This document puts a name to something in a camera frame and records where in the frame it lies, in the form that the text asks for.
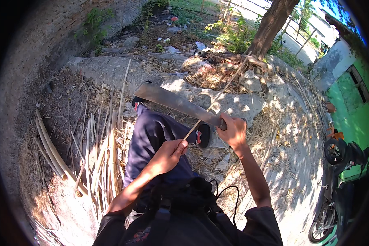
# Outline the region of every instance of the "black shirt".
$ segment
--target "black shirt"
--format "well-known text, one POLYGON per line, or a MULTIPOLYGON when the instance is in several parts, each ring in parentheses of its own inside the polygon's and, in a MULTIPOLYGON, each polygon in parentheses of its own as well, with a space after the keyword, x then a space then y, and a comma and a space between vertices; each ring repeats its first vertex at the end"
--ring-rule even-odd
MULTIPOLYGON (((270 207, 252 208, 246 211, 247 223, 243 231, 238 230, 240 245, 283 245, 275 213, 270 207)), ((133 221, 137 224, 142 216, 133 221)), ((125 217, 121 213, 108 213, 101 220, 95 246, 143 245, 150 232, 150 223, 124 227, 125 217)), ((222 246, 232 245, 205 213, 171 213, 169 227, 161 245, 222 246)))

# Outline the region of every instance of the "motorcycle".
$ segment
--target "motorcycle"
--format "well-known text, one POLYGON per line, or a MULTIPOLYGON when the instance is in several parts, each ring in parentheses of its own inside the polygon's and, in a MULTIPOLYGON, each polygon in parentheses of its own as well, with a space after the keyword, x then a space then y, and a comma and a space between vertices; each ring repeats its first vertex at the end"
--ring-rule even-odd
POLYGON ((324 172, 325 185, 322 185, 321 190, 321 208, 316 213, 309 230, 309 241, 315 244, 324 241, 335 226, 337 227, 334 236, 325 244, 339 239, 347 229, 354 184, 348 181, 339 185, 339 175, 355 165, 361 166, 360 177, 366 166, 368 166, 366 172, 369 170, 369 148, 362 151, 356 142, 347 144, 341 138, 331 138, 325 142, 324 152, 330 165, 324 172))

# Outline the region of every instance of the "black shoe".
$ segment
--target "black shoe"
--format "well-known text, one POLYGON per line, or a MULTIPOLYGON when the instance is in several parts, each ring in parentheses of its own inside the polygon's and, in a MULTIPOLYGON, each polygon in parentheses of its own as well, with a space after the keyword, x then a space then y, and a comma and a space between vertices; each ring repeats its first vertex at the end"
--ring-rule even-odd
POLYGON ((211 145, 212 134, 213 132, 211 127, 206 123, 201 123, 201 125, 197 129, 196 140, 196 142, 199 142, 201 140, 200 143, 197 143, 200 149, 204 150, 209 148, 209 146, 211 145))
POLYGON ((134 96, 133 97, 133 100, 131 101, 131 105, 133 106, 133 108, 135 109, 135 111, 137 110, 137 106, 139 105, 139 103, 142 103, 142 102, 147 102, 147 100, 145 99, 142 99, 138 96, 134 96))

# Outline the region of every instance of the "hand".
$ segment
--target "hand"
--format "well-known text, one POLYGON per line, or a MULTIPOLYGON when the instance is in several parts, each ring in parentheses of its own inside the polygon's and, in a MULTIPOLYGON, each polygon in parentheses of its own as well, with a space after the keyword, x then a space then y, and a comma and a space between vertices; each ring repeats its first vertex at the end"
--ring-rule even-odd
POLYGON ((225 120, 227 130, 223 131, 220 128, 216 128, 219 137, 228 143, 235 152, 243 147, 248 147, 246 143, 246 121, 239 118, 231 118, 226 113, 221 113, 220 118, 225 120))
POLYGON ((169 172, 186 153, 187 145, 187 141, 182 139, 164 142, 144 170, 150 171, 154 177, 169 172))

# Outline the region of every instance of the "motorcycle tire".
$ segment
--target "motorcycle tire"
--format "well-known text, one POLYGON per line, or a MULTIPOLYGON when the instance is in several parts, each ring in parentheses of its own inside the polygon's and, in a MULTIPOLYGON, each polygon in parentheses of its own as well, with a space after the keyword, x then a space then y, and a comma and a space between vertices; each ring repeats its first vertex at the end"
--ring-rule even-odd
MULTIPOLYGON (((326 204, 323 206, 323 210, 324 210, 324 209, 328 209, 328 206, 327 206, 326 204)), ((326 223, 327 223, 327 224, 333 223, 333 222, 334 222, 334 220, 335 220, 335 210, 333 209, 330 213, 333 213, 333 214, 327 218, 327 219, 328 219, 328 221, 326 221, 326 223)), ((310 241, 311 243, 313 243, 313 244, 318 244, 318 243, 320 243, 320 242, 324 241, 324 240, 329 236, 329 234, 331 234, 331 233, 332 233, 332 231, 333 231, 333 229, 334 229, 333 227, 331 227, 331 228, 328 228, 328 229, 324 230, 324 236, 322 236, 322 237, 321 237, 321 238, 319 238, 319 239, 316 239, 316 238, 313 236, 313 230, 314 230, 314 228, 315 228, 316 224, 317 224, 317 219, 315 219, 315 220, 313 221, 312 225, 310 226, 309 233, 308 233, 308 239, 309 239, 309 241, 310 241)))
POLYGON ((327 159, 328 163, 331 165, 341 163, 342 160, 344 160, 344 152, 345 148, 341 146, 337 139, 328 139, 324 144, 325 159, 327 159), (334 151, 336 151, 336 148, 338 149, 338 155, 331 155, 331 146, 334 146, 334 151))

